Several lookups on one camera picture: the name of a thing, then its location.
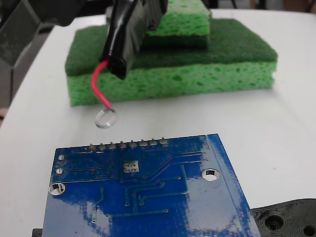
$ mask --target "green sponge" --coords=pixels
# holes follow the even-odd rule
[[[147,32],[142,48],[206,48],[210,11],[199,0],[171,0],[156,31]]]
[[[105,71],[98,85],[112,102],[271,88],[277,54],[266,42],[231,19],[212,19],[210,31],[208,49],[142,50],[125,80]],[[66,62],[72,106],[96,102],[90,78],[104,34],[104,26],[76,33]]]

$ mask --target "screw hole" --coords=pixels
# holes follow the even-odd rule
[[[270,231],[278,231],[283,227],[283,219],[279,216],[272,215],[265,220],[265,225]]]
[[[65,192],[66,186],[63,183],[55,183],[49,186],[49,193],[53,196],[61,195]]]
[[[313,226],[306,226],[306,227],[304,228],[304,234],[305,234],[306,236],[311,237],[311,236],[314,236],[315,233],[316,233],[316,229],[315,229]]]
[[[216,169],[207,169],[202,172],[202,178],[207,181],[216,181],[220,177],[220,173]]]

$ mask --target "red wire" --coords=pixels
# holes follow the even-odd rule
[[[92,77],[91,77],[91,89],[93,91],[93,93],[95,94],[96,97],[98,97],[98,99],[101,101],[101,103],[105,106],[105,108],[107,109],[111,109],[112,108],[112,104],[111,102],[105,97],[105,95],[99,90],[98,88],[98,84],[97,84],[97,81],[98,81],[98,77],[101,73],[101,71],[108,65],[109,63],[109,57],[104,60],[102,63],[100,63],[94,73],[92,74]]]

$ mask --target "white table surface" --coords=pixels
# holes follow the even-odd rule
[[[219,133],[251,208],[316,198],[316,16],[215,10],[241,21],[279,54],[271,90],[115,104],[119,122],[94,125],[95,107],[69,106],[64,65],[75,30],[103,16],[55,27],[0,129],[1,236],[42,228],[56,148]]]

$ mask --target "wet circuit board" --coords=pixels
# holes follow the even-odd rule
[[[215,135],[56,150],[43,237],[259,237]]]

